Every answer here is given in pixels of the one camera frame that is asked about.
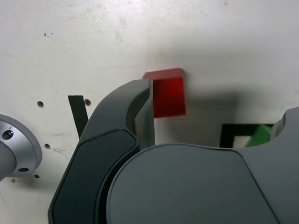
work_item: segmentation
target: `red cube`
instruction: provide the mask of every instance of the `red cube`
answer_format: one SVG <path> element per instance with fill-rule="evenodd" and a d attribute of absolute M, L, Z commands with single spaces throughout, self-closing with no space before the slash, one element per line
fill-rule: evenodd
<path fill-rule="evenodd" d="M 147 72 L 143 78 L 153 80 L 155 118 L 186 115 L 182 69 Z"/>

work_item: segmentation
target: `green block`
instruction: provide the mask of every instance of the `green block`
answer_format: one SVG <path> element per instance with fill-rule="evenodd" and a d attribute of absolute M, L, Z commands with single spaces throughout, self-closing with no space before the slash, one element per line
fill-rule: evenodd
<path fill-rule="evenodd" d="M 251 136 L 251 139 L 247 142 L 246 146 L 258 146 L 270 141 L 271 127 L 266 125 L 260 125 L 256 132 Z"/>

